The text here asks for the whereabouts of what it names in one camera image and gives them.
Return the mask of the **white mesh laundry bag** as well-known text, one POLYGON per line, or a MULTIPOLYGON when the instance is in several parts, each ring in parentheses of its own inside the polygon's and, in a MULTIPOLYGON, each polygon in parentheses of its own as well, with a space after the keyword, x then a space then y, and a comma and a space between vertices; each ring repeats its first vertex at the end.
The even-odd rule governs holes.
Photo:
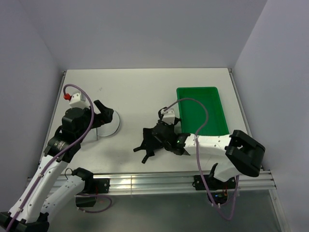
POLYGON ((97 140, 115 135, 120 128, 121 119, 117 111, 112 115, 112 121, 97 128, 97 140))

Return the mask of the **black bra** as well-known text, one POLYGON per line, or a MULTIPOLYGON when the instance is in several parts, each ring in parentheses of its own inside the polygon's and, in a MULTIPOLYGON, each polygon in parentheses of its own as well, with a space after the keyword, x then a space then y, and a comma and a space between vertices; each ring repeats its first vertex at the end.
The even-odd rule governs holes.
POLYGON ((140 146, 133 149, 133 152, 145 150, 146 154, 142 159, 142 164, 145 164, 149 157, 155 155, 155 151, 163 148, 163 144, 152 135, 152 128, 143 128, 143 141, 140 146))

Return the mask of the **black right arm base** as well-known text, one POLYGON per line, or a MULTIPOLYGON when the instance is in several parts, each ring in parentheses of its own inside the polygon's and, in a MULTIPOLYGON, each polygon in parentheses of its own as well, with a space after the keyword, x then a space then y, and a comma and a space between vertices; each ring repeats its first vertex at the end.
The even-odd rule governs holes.
MULTIPOLYGON (((213 165, 211 171, 209 174, 205 174, 204 178, 206 180, 206 183, 209 187, 210 191, 215 191, 217 192, 212 192, 211 195, 214 199, 214 202, 216 204, 225 204, 228 202, 228 190, 229 189, 234 189, 236 187, 236 179, 234 177, 230 178, 226 182, 222 182, 216 178, 214 178, 214 171, 217 167, 217 163, 213 165)), ((205 190, 205 185, 202 182, 202 178, 200 175, 194 175, 194 181, 192 182, 192 186, 195 188, 195 190, 205 190)))

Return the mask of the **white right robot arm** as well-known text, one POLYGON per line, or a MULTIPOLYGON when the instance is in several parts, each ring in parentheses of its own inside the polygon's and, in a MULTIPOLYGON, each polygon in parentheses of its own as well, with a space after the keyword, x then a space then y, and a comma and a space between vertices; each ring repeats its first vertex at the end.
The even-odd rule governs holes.
POLYGON ((152 136, 175 155, 195 155, 197 161, 202 155, 224 157, 224 162, 213 165, 209 176, 210 185, 216 189, 239 174, 258 177, 266 151, 261 143, 241 130, 219 136, 177 134, 173 125, 159 121, 152 136))

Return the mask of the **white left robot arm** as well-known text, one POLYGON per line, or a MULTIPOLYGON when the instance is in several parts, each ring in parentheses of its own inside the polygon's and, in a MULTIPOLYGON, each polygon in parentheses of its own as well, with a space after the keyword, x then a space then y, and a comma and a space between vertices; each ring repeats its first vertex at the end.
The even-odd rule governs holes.
POLYGON ((62 124, 48 141, 41 163, 26 190, 8 211, 0 214, 0 225, 8 232, 45 232, 53 213, 76 194, 89 194, 95 189, 93 173, 77 168, 56 192, 49 196, 54 183, 80 150, 91 129, 112 122, 114 110, 94 101, 93 106, 68 109, 62 124))

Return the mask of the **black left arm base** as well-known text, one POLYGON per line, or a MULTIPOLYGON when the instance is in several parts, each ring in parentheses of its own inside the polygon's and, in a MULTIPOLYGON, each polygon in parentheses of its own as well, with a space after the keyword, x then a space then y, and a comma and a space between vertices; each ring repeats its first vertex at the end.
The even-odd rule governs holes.
POLYGON ((75 204, 77 208, 81 211, 85 211, 86 213, 99 213, 107 210, 112 205, 112 200, 109 200, 109 204, 106 208, 97 211, 86 210, 86 208, 94 207, 96 203, 99 202, 99 199, 105 198, 105 196, 101 196, 103 193, 108 193, 110 187, 110 179, 95 179, 94 174, 86 169, 77 168, 73 170, 72 168, 67 168, 65 170, 65 177, 67 177, 67 170, 71 170, 70 176, 78 176, 84 181, 84 188, 75 197, 75 204))

